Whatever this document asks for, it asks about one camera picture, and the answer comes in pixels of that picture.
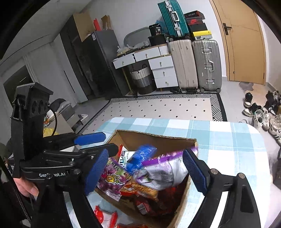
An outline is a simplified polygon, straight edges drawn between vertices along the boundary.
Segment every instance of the white rug with black dots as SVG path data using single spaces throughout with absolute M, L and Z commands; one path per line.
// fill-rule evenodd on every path
M 227 121 L 218 94 L 122 97 L 111 99 L 79 133 L 92 133 L 114 117 Z

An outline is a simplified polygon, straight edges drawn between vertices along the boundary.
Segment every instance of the wooden door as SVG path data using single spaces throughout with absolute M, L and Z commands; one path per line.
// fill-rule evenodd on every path
M 265 51 L 256 14 L 241 0 L 210 2 L 219 15 L 229 80 L 263 84 Z

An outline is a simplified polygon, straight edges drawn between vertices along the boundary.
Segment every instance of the silver suitcase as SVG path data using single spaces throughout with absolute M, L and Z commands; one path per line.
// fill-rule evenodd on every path
M 215 40 L 192 42 L 200 92 L 221 91 L 221 58 Z
M 176 77 L 180 88 L 197 88 L 197 71 L 191 40 L 177 40 L 169 43 Z

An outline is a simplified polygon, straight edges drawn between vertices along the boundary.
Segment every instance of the blue gripper pad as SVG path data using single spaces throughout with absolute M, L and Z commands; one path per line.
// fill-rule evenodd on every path
M 197 191 L 206 195 L 210 183 L 209 167 L 199 160 L 191 149 L 183 151 L 182 159 Z
M 92 134 L 84 134 L 78 136 L 75 140 L 74 143 L 76 145 L 88 145 L 92 143 L 98 143 L 98 142 L 103 142 L 105 140 L 106 136 L 105 133 L 103 132 L 97 132 L 97 133 L 92 133 Z
M 93 192 L 99 178 L 107 164 L 108 161 L 108 151 L 104 149 L 99 157 L 97 158 L 95 164 L 93 165 L 92 169 L 90 170 L 89 174 L 85 178 L 85 194 L 88 195 L 90 192 Z

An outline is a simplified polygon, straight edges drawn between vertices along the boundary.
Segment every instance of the blue handle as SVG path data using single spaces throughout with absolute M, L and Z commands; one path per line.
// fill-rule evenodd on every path
M 105 138 L 106 138 L 105 133 L 97 132 L 92 134 L 80 135 L 74 140 L 74 143 L 76 145 L 83 146 L 92 143 L 103 142 Z

